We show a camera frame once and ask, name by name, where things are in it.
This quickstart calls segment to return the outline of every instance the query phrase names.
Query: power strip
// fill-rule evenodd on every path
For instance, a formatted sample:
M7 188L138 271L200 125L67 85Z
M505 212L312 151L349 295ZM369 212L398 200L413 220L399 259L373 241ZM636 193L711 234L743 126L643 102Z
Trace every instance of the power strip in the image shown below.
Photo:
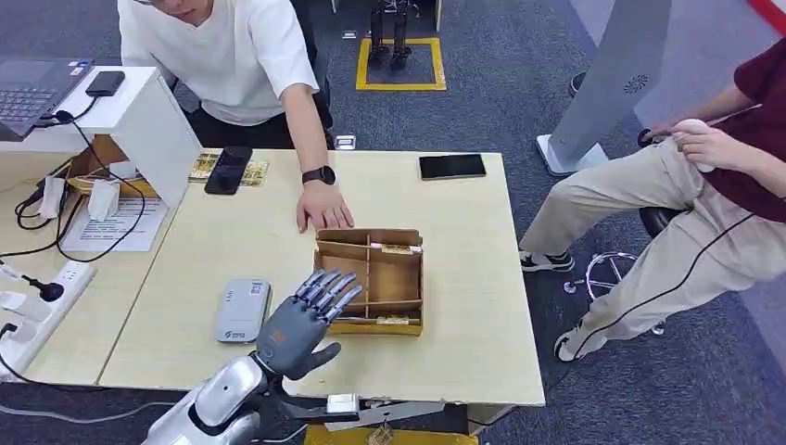
M14 371L23 374L27 367L35 358L35 354L41 350L41 347L49 339L49 336L55 332L55 329L63 320L63 317L71 309L73 303L79 298L84 289L90 283L90 280L95 276L95 268L85 262L69 261L57 274L57 277L52 280L55 283L63 285L63 295L59 299L46 303L52 312L40 323L35 324L36 333L30 341L25 343L17 343L5 335L0 338L0 354L3 359L8 363ZM28 294L28 299L37 299L38 296L34 293ZM19 323L19 317L15 316L16 322ZM22 323L34 323L30 320L24 320ZM16 378L8 372L8 370L0 364L0 380L13 381Z

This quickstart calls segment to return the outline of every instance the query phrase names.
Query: light wooden desk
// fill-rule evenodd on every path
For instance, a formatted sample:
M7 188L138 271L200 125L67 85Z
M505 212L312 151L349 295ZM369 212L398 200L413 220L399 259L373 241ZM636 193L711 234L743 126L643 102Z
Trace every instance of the light wooden desk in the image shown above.
M0 153L0 252L30 250L55 240L57 224L29 232L17 227L14 208L35 190L44 177L71 154ZM95 278L76 301L44 347L38 352L25 376L44 382L94 385L104 369L123 323L145 281L158 247L171 222L170 211L149 252L110 253L97 261ZM75 253L89 258L95 253ZM54 277L66 263L56 249L24 257L6 258L8 264L42 281ZM31 294L30 286L0 281L0 289ZM0 324L5 322L0 311Z
M421 337L340 336L341 353L287 389L300 396L543 405L538 357L516 250L501 155L488 176L422 182L421 153L336 152L331 163L358 227L414 228L424 239ZM273 306L311 272L301 235L294 151L257 150L265 185L234 197L191 184L100 384L190 388L250 346L212 338L224 284L266 278Z

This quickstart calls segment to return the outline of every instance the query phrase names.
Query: robot thumb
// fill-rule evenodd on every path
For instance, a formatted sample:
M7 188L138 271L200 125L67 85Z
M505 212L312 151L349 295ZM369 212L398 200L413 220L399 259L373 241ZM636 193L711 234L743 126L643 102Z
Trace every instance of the robot thumb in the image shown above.
M306 357L300 365L287 373L286 376L291 380L299 380L314 369L333 360L339 352L341 352L341 345L338 343L331 343L324 347L324 349L318 350Z

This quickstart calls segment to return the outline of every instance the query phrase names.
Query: white t-shirt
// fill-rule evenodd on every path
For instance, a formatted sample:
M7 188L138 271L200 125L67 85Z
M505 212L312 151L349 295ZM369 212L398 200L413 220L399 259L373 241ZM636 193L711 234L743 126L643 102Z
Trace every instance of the white t-shirt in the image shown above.
M195 27L134 0L118 0L123 65L176 77L214 118L257 125L283 112L286 87L319 85L289 0L214 0Z

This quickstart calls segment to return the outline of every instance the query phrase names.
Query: black smartwatch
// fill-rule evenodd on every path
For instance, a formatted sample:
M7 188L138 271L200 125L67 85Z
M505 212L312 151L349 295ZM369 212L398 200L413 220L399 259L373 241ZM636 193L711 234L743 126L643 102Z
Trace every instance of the black smartwatch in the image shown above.
M329 165L325 165L321 169L303 173L303 184L314 180L319 180L325 184L333 185L336 183L336 172L334 172Z

